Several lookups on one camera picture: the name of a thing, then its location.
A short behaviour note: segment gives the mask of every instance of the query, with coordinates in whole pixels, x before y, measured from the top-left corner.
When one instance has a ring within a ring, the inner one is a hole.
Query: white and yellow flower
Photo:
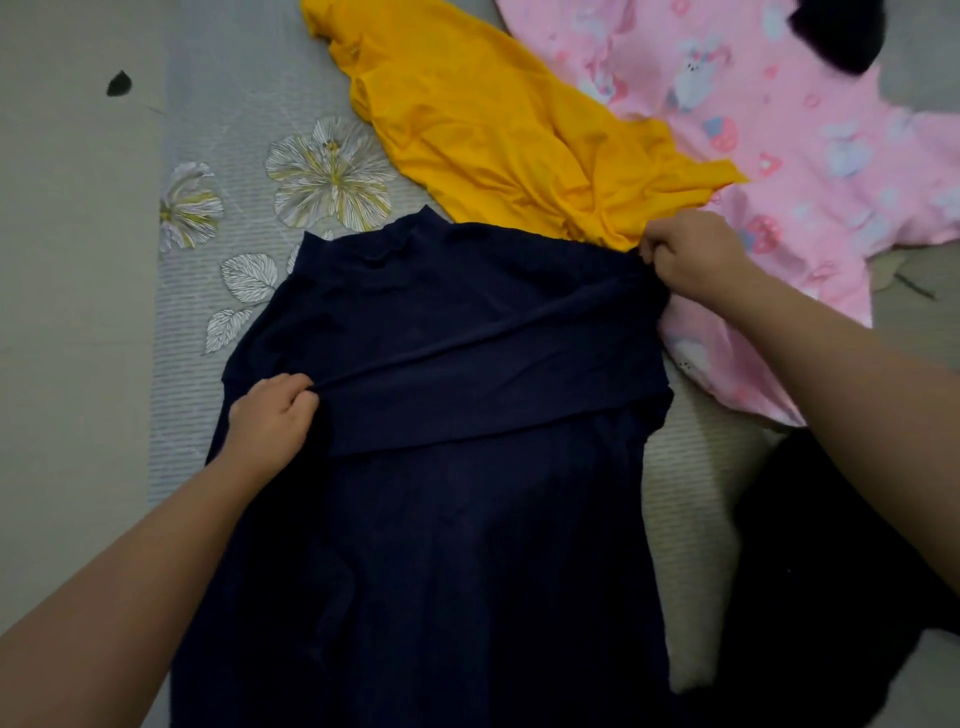
[[[329,116],[309,138],[291,134],[270,147],[264,163],[277,182],[276,216],[290,228],[336,217],[352,231],[379,228],[390,214],[386,182],[396,178],[366,125]]]
[[[174,170],[167,193],[160,198],[160,249],[174,245],[196,248],[217,234],[224,203],[209,188],[210,168],[197,161]]]

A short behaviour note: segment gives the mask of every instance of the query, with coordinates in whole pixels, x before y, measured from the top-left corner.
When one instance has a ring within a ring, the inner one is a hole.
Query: person's left hand
[[[258,381],[233,403],[229,430],[217,456],[261,487],[294,459],[310,429],[320,398],[306,388],[307,375],[277,375]]]

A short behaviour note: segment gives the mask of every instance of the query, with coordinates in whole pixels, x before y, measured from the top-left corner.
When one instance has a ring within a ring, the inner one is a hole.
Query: hand
[[[682,209],[650,221],[640,254],[670,290],[711,310],[749,285],[750,277],[763,275],[733,228],[713,212]]]
[[[218,460],[266,485],[300,452],[320,398],[306,388],[307,375],[277,375],[258,381],[233,403]]]

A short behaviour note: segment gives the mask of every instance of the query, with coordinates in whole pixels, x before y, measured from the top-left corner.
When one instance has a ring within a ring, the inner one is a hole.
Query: forearm
[[[714,306],[851,484],[960,592],[960,376],[759,274]]]
[[[0,638],[0,724],[138,726],[259,485],[215,460]]]

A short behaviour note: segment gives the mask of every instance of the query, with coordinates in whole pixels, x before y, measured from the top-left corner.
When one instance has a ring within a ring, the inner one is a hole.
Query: black cloth
[[[678,724],[639,490],[666,300],[636,255],[428,208],[305,235],[210,455],[262,377],[323,410],[233,535],[173,725]]]
[[[859,728],[960,599],[853,489],[808,430],[735,511],[743,552],[713,699],[722,725]]]
[[[790,27],[824,61],[859,76],[880,55],[887,14],[883,0],[800,0]]]

